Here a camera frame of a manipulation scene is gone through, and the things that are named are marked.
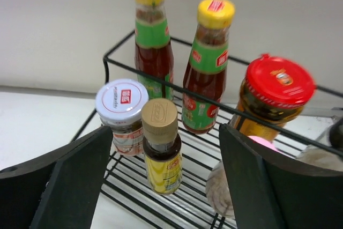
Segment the green label sauce bottle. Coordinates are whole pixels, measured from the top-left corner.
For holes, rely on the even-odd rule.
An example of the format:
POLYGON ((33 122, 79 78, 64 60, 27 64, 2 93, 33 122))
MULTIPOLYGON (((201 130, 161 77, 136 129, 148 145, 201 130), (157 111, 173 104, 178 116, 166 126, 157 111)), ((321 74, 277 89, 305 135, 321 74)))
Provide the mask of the green label sauce bottle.
POLYGON ((165 13, 165 0, 135 0, 135 67, 172 83, 174 55, 165 13))

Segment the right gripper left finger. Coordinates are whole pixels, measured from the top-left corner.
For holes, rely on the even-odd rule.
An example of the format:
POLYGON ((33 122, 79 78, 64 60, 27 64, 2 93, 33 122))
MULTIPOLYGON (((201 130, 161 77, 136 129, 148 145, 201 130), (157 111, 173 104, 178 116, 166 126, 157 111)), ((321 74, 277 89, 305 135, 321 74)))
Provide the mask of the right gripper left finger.
POLYGON ((101 126, 1 170, 1 228, 90 228, 112 138, 101 126))

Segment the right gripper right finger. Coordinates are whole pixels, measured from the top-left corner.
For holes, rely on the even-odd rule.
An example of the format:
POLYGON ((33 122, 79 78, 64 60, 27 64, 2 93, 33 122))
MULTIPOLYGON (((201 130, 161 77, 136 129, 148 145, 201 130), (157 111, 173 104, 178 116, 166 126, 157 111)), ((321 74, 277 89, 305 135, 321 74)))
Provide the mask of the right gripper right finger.
POLYGON ((238 228, 342 228, 342 172, 289 158, 219 127, 238 228))

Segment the small yellow brown bottle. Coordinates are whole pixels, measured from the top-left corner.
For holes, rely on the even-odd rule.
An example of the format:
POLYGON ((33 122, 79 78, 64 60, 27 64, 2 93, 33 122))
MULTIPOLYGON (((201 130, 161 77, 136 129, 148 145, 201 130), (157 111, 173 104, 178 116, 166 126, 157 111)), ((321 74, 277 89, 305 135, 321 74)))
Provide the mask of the small yellow brown bottle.
POLYGON ((148 183, 155 193, 170 195, 182 182, 177 108, 168 99, 152 99, 142 108, 141 121, 148 183))

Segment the red lid dark jar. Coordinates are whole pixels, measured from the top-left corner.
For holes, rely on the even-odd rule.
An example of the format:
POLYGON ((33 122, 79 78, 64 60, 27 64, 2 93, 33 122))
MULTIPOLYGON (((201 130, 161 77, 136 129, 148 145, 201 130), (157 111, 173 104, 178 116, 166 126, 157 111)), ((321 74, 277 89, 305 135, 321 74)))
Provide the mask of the red lid dark jar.
POLYGON ((236 108, 283 128, 302 113, 315 89, 304 67, 283 57, 261 54, 247 67, 236 108))

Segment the pink cap spice shaker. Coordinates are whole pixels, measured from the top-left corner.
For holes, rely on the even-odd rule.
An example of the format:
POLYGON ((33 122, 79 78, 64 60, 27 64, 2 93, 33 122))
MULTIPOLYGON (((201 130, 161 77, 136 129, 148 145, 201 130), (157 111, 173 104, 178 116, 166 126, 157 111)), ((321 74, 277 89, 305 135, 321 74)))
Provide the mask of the pink cap spice shaker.
POLYGON ((219 215, 235 220, 234 208, 222 160, 211 170, 205 187, 210 206, 219 215))

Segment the black cap spice shaker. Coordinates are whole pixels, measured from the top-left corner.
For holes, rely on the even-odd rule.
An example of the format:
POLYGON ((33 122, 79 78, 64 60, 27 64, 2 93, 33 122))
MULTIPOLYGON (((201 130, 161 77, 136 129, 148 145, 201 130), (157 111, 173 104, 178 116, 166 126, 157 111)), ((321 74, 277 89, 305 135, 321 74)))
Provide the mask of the black cap spice shaker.
MULTIPOLYGON (((342 118, 322 132, 317 142, 342 151, 342 118)), ((314 145, 308 145, 297 157, 298 161, 321 168, 342 171, 342 157, 314 145)))

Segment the white lid glass jar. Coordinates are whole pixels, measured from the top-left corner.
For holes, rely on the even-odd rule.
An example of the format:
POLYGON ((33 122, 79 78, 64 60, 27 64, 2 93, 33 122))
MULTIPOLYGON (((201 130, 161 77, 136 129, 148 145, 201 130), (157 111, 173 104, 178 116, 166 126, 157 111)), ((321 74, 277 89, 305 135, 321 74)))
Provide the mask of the white lid glass jar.
POLYGON ((112 143, 121 155, 143 152, 141 110, 148 100, 146 88, 128 78, 108 82, 96 94, 95 109, 101 123, 111 127, 112 143))

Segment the red green sauce bottle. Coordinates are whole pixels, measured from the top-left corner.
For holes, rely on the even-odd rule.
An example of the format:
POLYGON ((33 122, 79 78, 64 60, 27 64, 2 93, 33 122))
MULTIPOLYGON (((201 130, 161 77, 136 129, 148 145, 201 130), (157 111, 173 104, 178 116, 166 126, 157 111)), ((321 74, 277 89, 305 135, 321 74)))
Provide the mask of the red green sauce bottle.
MULTIPOLYGON (((219 102, 226 88, 229 28, 235 6, 229 0, 202 0, 197 8, 197 29, 183 78, 183 87, 219 102)), ((186 93, 182 122, 193 134, 205 134, 215 125, 218 107, 186 93)))

